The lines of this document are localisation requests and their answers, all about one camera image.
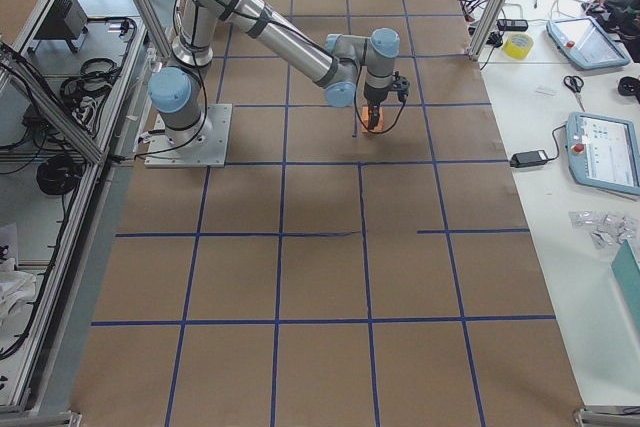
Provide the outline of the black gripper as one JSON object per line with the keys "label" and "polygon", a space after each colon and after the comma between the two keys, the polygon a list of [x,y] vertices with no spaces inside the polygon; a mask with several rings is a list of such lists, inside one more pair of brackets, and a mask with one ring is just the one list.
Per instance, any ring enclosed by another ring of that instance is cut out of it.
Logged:
{"label": "black gripper", "polygon": [[366,100],[366,105],[369,107],[380,107],[386,100],[385,87],[373,87],[370,84],[365,84],[363,94]]}

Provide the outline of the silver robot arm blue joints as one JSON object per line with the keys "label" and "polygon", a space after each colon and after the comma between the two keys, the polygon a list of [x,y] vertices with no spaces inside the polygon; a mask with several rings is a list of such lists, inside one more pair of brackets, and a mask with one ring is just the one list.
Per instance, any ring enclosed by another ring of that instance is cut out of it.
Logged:
{"label": "silver robot arm blue joints", "polygon": [[264,0],[187,0],[174,62],[151,77],[148,94],[165,127],[185,131],[206,118],[198,103],[204,75],[213,58],[212,37],[218,23],[233,24],[324,91],[331,107],[355,104],[359,83],[391,90],[400,37],[390,28],[368,36],[330,34],[318,45]]}

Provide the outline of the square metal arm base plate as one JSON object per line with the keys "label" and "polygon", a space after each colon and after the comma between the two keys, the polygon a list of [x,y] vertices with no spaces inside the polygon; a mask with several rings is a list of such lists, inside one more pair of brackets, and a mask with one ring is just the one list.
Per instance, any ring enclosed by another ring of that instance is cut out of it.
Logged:
{"label": "square metal arm base plate", "polygon": [[165,127],[160,114],[154,128],[162,130],[150,139],[150,155],[144,164],[149,168],[224,167],[226,163],[233,106],[209,104],[206,118],[185,131]]}

